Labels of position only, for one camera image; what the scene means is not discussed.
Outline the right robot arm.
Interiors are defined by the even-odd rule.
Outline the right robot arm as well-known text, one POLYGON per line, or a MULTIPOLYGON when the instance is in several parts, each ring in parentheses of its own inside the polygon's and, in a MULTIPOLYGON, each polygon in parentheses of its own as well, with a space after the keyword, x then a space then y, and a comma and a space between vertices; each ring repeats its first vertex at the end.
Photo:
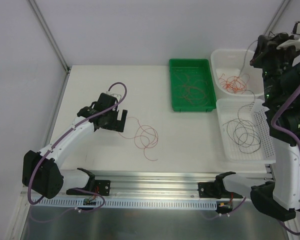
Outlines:
POLYGON ((261 213, 285 222, 300 212, 300 30, 260 35, 250 65, 262 70, 264 106, 275 149, 275 181, 253 181, 229 171, 216 176, 214 197, 235 193, 261 213))

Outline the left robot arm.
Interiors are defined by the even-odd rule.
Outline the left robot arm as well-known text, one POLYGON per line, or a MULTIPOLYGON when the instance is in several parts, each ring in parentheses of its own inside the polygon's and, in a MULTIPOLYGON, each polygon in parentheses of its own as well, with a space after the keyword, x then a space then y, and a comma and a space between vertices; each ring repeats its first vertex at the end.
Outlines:
POLYGON ((98 129, 122 133, 127 118, 123 110, 118 119, 119 100, 110 92, 101 93, 98 100, 79 110, 70 126, 37 152, 28 151, 23 158, 22 184, 47 199, 59 192, 68 195, 89 195, 96 190, 95 175, 84 169, 61 170, 68 155, 79 142, 98 129))

